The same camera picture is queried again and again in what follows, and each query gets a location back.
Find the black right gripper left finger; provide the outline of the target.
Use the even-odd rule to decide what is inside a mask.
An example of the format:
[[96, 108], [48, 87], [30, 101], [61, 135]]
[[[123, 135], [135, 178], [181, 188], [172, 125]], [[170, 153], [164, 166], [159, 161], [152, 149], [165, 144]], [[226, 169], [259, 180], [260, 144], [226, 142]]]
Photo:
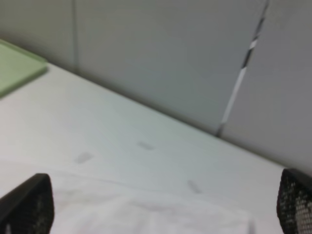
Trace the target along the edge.
[[54, 199], [48, 174], [35, 174], [0, 198], [2, 234], [48, 234], [54, 222]]

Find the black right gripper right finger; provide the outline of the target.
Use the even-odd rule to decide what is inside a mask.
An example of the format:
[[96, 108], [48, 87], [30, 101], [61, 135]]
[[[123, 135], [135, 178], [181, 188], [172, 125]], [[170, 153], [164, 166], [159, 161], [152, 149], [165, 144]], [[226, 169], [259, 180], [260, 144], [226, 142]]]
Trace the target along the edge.
[[276, 212], [283, 233], [310, 234], [312, 177], [297, 169], [284, 169], [278, 190]]

